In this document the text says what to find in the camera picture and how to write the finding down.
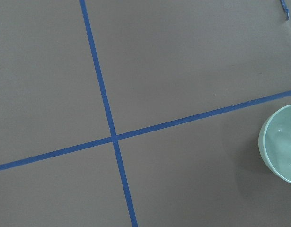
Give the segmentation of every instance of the short blue tape piece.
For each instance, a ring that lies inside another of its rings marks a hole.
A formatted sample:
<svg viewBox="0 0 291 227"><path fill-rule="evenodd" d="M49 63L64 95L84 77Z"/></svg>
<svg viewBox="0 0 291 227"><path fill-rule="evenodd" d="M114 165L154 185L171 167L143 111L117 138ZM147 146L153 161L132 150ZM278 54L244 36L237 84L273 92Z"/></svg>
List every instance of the short blue tape piece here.
<svg viewBox="0 0 291 227"><path fill-rule="evenodd" d="M90 22L89 22L89 18L88 18L88 11L87 11L85 1L80 0L80 5L81 5L82 15L83 15L83 19L84 19L85 29L86 29L86 32L88 35L88 42L89 42L89 46L90 46L90 50L92 53L96 74L97 74L97 79L98 79L98 83L99 83L99 87L100 87L100 92L101 92L101 96L103 99L104 109L106 111L107 122L108 122L108 126L110 129L111 137L112 137L112 142L113 142L113 146L114 146L114 150L115 150L116 160L117 160L120 178L121 178L121 182L122 182L122 186L123 186L123 190L124 190L127 208L129 211L132 227L138 227L137 218L135 215L135 211L134 211L134 207L133 207L133 203L132 203L132 198L131 198L131 193L130 193L129 185L128 185L126 174L125 174L123 160L122 160L122 156L121 156L121 152L120 152L120 148L119 148L119 143L118 143L118 139L117 139L117 134L116 134L115 126L114 126L114 121L112 118L112 112L111 112L110 105L109 105L108 98L107 98L107 94L106 94L106 88L105 88L103 77L102 77L102 72L101 72L99 59L98 59L98 54L96 51L95 41L94 41L94 37L92 34L92 30L91 30L91 26L90 26Z"/></svg>
<svg viewBox="0 0 291 227"><path fill-rule="evenodd" d="M285 3L285 0L280 0L280 2L281 2L281 5L282 5L282 8L283 8L283 11L284 11L284 13L286 15L286 19L289 20L289 9L288 9L288 7L287 7L287 5Z"/></svg>
<svg viewBox="0 0 291 227"><path fill-rule="evenodd" d="M226 113L226 112L230 112L230 111L246 108L246 107L249 107L249 106L252 106L252 105L266 103L266 102L269 102L269 101L273 101L273 100L276 100L276 99L285 98L285 97L289 97L289 96L291 96L291 90L290 91L285 91L285 92L282 92L282 93L278 93L278 94L275 94L275 95L263 97L263 98L254 99L252 101L239 103L239 104L236 104L236 105L230 105L230 106L227 106L227 107L223 107L223 108L220 108L220 109L208 111L208 112L205 112L205 113L200 113L200 114L196 114L196 115L193 115L193 116L189 116L189 117L173 120L173 121L170 121L170 122L165 122L165 123L153 125L153 126L146 127L146 128L143 128L143 129L129 131L129 132L126 132L126 133L119 134L118 135L118 139L119 140L123 140L123 139L129 138L129 137L142 135L142 134L149 133L149 132L152 132L152 131L157 131L157 130L168 128L168 127L172 127L172 126L175 126L175 125L196 121L196 120L199 120L199 119L203 119L203 118L219 115L221 113L223 114L223 113Z"/></svg>
<svg viewBox="0 0 291 227"><path fill-rule="evenodd" d="M24 159L21 159L18 161L5 163L5 164L0 165L0 171L5 170L5 169L14 168L17 166L26 165L26 164L37 162L37 161L41 161L41 160L48 159L51 157L56 157L56 156L60 156L60 155L69 154L69 153L72 153L75 151L84 150L87 148L92 148L92 147L99 146L99 145L106 144L106 143L110 143L110 142L112 142L112 138L108 137L108 138L104 138L104 139L100 139L100 140L96 140L96 141L92 141L92 142L88 142L88 143L79 144L79 145L72 146L69 148L64 148L64 149L52 151L49 153L24 158Z"/></svg>

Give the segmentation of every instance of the blue mark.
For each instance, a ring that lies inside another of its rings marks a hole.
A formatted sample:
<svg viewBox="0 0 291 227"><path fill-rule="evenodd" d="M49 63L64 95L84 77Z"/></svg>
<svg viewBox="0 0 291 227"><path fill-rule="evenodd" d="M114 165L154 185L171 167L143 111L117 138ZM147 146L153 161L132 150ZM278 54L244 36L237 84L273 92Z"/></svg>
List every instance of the blue mark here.
<svg viewBox="0 0 291 227"><path fill-rule="evenodd" d="M131 218L132 226L137 227L138 223L137 223L137 219L136 219L136 215L135 215L135 211L134 211L134 207L132 203L130 189L129 189L126 174L125 174L125 169L124 169L123 160L122 160L122 156L121 156L121 152L119 148L118 138L117 138L114 121L112 117L112 112L111 112L111 108L110 108L107 94L106 94L106 88L105 88L103 77L102 77L102 72L101 72L101 68L99 64L99 59L98 59L95 41L92 34L89 18L88 18L88 12L87 12L85 1L80 0L80 5L81 5L82 15L84 19L85 29L88 35L88 42L89 42L89 46L92 53L96 74L97 74L97 79L98 79L98 83L100 87L100 92L103 99L104 109L106 111L106 118L107 118L109 130L111 133L111 137L112 137L112 142L113 142L113 146L115 150L115 155L117 159L118 169L119 169L120 178L121 178L121 182L122 182L122 186L124 190L127 208L128 208L129 215Z"/></svg>
<svg viewBox="0 0 291 227"><path fill-rule="evenodd" d="M288 9L288 7L287 7L287 5L285 3L285 0L280 0L280 2L281 2L281 5L282 5L282 8L283 8L283 11L284 11L284 13L286 15L286 19L289 20L289 9Z"/></svg>
<svg viewBox="0 0 291 227"><path fill-rule="evenodd" d="M230 112L230 111L246 108L246 107L249 107L249 106L252 106L252 105L266 103L266 102L269 102L269 101L273 101L273 100L276 100L276 99L285 98L285 97L289 97L289 96L291 96L291 90L290 91L285 91L285 92L282 92L282 93L278 93L278 94L275 94L275 95L263 97L263 98L254 99L252 101L247 101L247 102L236 104L236 105L230 105L230 106L227 106L227 107L223 107L221 109L216 109L216 110L212 110L212 111L196 114L196 115L193 115L193 116L189 116L189 117L173 120L173 121L170 121L170 122L165 122L165 123L153 125L153 126L146 127L146 128L143 128L143 129L129 131L129 132L126 132L126 133L119 134L118 135L118 139L119 140L123 140L123 139L129 138L129 137L142 135L142 134L149 133L149 132L152 132L152 131L157 131L157 130L160 130L160 129L169 128L169 127L172 127L172 126L175 126L175 125L196 121L196 120L199 120L199 119L203 119L203 118L219 115L221 113L223 114L223 113L226 113L226 112Z"/></svg>
<svg viewBox="0 0 291 227"><path fill-rule="evenodd" d="M5 164L0 165L0 171L1 170L5 170L5 169L14 168L14 167L17 167L17 166L26 165L26 164L37 162L37 161L41 161L41 160L44 160L44 159L60 156L60 155L69 154L69 153L72 153L72 152L75 152L75 151L84 150L84 149L87 149L87 148L92 148L92 147L99 146L99 145L102 145L102 144L110 143L111 141L112 141L112 138L108 137L108 138L104 138L104 139L100 139L100 140L96 140L96 141L92 141L92 142L88 142L88 143L79 144L79 145L72 146L72 147L69 147L69 148L64 148L64 149L52 151L52 152L49 152L49 153L45 153L45 154L41 154L41 155L37 155L37 156L33 156L33 157L24 158L24 159L21 159L21 160L18 160L18 161L5 163Z"/></svg>

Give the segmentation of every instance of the light green bowl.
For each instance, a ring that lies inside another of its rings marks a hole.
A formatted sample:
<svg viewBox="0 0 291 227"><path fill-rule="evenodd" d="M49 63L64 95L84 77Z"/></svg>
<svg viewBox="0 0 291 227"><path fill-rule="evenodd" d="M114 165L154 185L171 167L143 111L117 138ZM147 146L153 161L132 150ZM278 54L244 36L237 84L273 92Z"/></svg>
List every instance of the light green bowl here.
<svg viewBox="0 0 291 227"><path fill-rule="evenodd" d="M268 168L291 183L291 105L275 112L263 124L259 150Z"/></svg>

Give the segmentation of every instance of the bowl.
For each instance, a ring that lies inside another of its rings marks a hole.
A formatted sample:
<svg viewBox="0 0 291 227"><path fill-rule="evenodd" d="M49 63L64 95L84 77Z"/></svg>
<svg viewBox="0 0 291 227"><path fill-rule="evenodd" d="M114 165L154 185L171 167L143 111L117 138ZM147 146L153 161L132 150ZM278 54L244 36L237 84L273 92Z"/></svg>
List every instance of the bowl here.
<svg viewBox="0 0 291 227"><path fill-rule="evenodd" d="M259 134L259 150L268 168L291 183L291 105L265 121Z"/></svg>

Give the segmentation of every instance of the gray floor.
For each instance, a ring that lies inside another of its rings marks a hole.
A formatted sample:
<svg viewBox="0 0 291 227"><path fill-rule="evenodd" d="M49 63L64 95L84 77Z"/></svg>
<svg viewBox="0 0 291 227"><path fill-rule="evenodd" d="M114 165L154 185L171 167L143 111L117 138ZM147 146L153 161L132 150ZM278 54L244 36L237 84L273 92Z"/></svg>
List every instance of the gray floor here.
<svg viewBox="0 0 291 227"><path fill-rule="evenodd" d="M118 134L291 90L278 0L86 4ZM139 226L290 227L257 147L287 104L121 140ZM109 136L79 1L0 0L0 164ZM131 226L112 144L0 171L0 226Z"/></svg>

